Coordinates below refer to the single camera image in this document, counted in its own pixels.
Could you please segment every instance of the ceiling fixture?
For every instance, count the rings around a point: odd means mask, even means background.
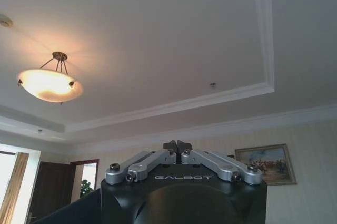
[[[68,75],[65,65],[67,58],[68,56],[62,52],[54,52],[53,58],[39,69],[22,71],[17,76],[17,84],[31,95],[48,102],[62,104],[79,97],[83,93],[83,88],[79,81]],[[57,60],[56,70],[43,69],[53,59]]]
[[[12,27],[13,21],[9,17],[0,14],[0,25],[3,27]]]
[[[210,83],[210,87],[211,87],[212,89],[215,89],[215,88],[216,88],[216,83]]]

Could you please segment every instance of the curtain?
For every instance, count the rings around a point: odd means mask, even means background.
[[[21,152],[16,153],[13,172],[9,180],[5,197],[0,208],[1,224],[11,224],[17,197],[20,192],[23,175],[26,170],[27,161],[28,161],[28,154]]]

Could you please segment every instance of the frosted glass shade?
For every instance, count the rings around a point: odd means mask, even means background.
[[[65,102],[83,93],[82,85],[69,75],[53,70],[33,69],[17,76],[21,86],[31,95],[48,102]]]

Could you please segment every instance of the framed painting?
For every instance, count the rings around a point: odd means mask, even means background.
[[[262,171],[269,186],[297,184],[286,144],[236,149],[236,159]]]

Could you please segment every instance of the black plastic casing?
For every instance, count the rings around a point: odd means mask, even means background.
[[[101,182],[102,224],[265,224],[266,195],[265,182],[225,182],[203,165],[159,165],[140,182]]]

